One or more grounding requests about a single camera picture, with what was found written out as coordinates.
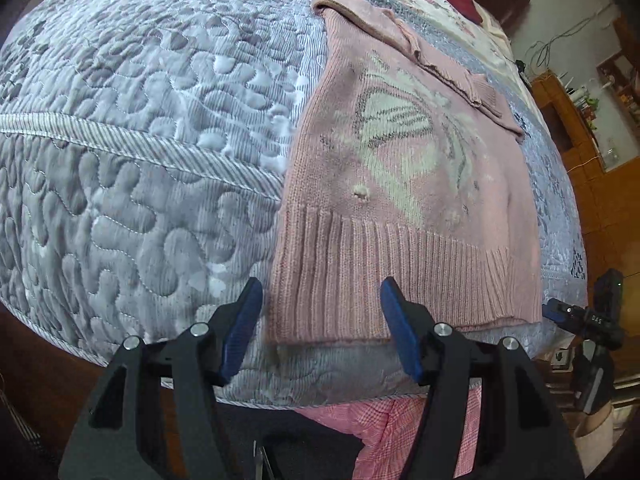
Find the pink clothing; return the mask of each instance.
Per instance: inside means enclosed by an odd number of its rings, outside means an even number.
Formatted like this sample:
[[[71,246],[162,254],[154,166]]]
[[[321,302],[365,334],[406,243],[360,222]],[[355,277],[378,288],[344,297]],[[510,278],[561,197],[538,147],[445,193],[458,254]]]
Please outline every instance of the pink clothing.
[[[469,390],[465,429],[455,476],[473,469],[480,427],[481,388]],[[396,480],[418,431],[425,399],[376,400],[302,408],[298,413],[329,428],[362,440],[353,480]]]
[[[389,10],[313,6],[329,57],[287,171],[270,339],[388,339],[387,276],[456,327],[539,321],[537,215],[505,98]]]

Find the silver bolt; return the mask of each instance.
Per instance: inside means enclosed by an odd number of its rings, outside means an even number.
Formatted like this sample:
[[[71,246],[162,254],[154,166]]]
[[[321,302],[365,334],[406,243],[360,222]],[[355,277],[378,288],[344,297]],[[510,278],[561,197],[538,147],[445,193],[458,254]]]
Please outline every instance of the silver bolt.
[[[520,343],[518,343],[518,340],[514,337],[505,337],[502,340],[502,344],[507,350],[515,350],[520,346]]]
[[[191,325],[189,332],[191,335],[200,337],[201,335],[205,335],[209,331],[209,325],[206,323],[196,323]]]
[[[125,350],[133,350],[134,348],[138,348],[138,345],[140,345],[140,338],[137,335],[130,335],[122,344]]]
[[[451,328],[451,325],[448,325],[446,323],[438,323],[433,327],[433,331],[440,337],[446,337],[448,335],[451,335],[453,329]]]

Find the gray quilt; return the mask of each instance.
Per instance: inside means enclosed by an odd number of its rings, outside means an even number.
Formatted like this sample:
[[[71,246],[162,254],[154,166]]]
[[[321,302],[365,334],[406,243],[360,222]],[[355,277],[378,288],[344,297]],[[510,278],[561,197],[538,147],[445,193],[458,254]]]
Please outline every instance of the gray quilt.
[[[393,0],[437,48],[483,72],[527,133],[545,299],[586,304],[574,194],[524,103]],[[0,52],[0,299],[53,344],[105,364],[127,334],[172,338],[249,276],[267,281],[297,120],[326,61],[310,0],[45,0]],[[268,346],[264,318],[221,400],[290,407],[424,392],[391,344]],[[551,323],[516,335],[530,354]]]

